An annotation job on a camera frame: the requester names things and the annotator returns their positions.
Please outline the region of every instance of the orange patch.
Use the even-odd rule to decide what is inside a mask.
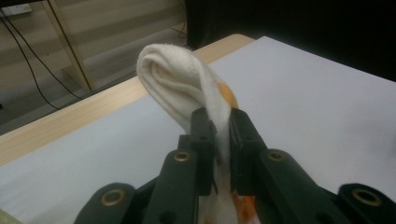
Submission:
[[[257,216],[256,208],[254,207],[254,197],[239,197],[237,193],[233,193],[232,196],[239,221],[248,223],[251,219]]]
[[[227,86],[227,84],[220,82],[219,90],[221,92],[222,97],[230,105],[230,107],[238,108],[238,102],[236,101],[236,98],[233,95],[233,91],[230,89],[230,87]]]

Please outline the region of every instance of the floor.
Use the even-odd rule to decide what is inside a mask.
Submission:
[[[85,60],[97,88],[95,91],[84,91],[64,71],[53,74],[79,98],[89,97],[134,77],[138,54],[146,45],[164,43],[185,47],[186,36],[179,30],[169,28]],[[40,78],[37,83],[48,101],[56,107],[62,108],[80,100],[66,91],[50,74]],[[33,80],[18,89],[1,92],[0,103],[0,135],[57,111],[46,103]]]

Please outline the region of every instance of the white paper sheet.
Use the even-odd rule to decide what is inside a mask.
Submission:
[[[396,200],[395,83],[266,37],[211,67],[267,146],[288,151],[320,186],[359,182]],[[106,184],[155,177],[179,134],[143,97],[0,167],[0,207],[24,223],[73,223]]]

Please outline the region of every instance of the wooden table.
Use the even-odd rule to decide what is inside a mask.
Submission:
[[[230,35],[196,50],[195,53],[204,62],[212,63],[253,41],[243,35]],[[15,131],[1,135],[0,165],[33,152],[146,94],[138,77],[134,77]]]

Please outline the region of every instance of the cloth fold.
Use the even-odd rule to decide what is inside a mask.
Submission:
[[[219,195],[212,190],[210,196],[200,198],[199,223],[259,223],[255,211],[243,211],[251,210],[252,206],[244,205],[250,201],[235,197],[230,188],[228,125],[231,106],[237,107],[231,89],[191,51],[172,45],[145,47],[136,68],[148,93],[186,133],[191,131],[191,113],[202,106],[216,126],[219,150],[214,163]]]

